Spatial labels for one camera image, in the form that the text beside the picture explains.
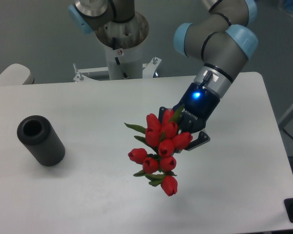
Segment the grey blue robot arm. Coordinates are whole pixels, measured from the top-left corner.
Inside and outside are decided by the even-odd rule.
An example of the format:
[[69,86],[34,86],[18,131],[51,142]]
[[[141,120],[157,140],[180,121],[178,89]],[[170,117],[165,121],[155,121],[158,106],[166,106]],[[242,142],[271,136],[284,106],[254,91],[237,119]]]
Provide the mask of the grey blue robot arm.
[[[207,0],[209,18],[201,24],[183,23],[173,44],[183,56],[201,59],[198,72],[174,110],[183,132],[197,133],[187,150],[209,142],[208,118],[251,58],[258,45],[248,28],[257,15],[252,0]],[[154,62],[142,65],[141,48],[149,33],[146,18],[132,0],[76,0],[68,12],[85,33],[95,33],[105,48],[111,80],[152,77]]]

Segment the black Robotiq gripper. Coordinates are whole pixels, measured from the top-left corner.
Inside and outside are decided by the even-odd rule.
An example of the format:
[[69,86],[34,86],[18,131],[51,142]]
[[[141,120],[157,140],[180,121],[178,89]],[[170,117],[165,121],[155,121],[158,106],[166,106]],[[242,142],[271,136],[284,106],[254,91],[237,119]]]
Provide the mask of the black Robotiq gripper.
[[197,139],[192,140],[190,144],[183,149],[183,151],[191,151],[210,141],[209,135],[202,129],[205,128],[208,118],[219,102],[220,98],[218,96],[193,82],[173,109],[160,107],[158,119],[160,122],[169,122],[174,115],[174,110],[184,105],[177,124],[183,132],[197,134]]

